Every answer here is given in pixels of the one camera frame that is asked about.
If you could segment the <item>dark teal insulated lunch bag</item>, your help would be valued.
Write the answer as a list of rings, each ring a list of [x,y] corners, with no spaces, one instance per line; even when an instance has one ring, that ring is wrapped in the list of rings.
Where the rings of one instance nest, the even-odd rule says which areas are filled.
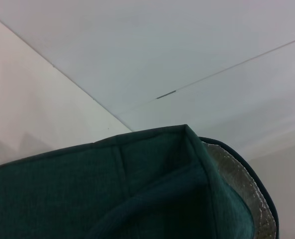
[[[249,164],[188,125],[0,165],[0,239],[279,239]]]

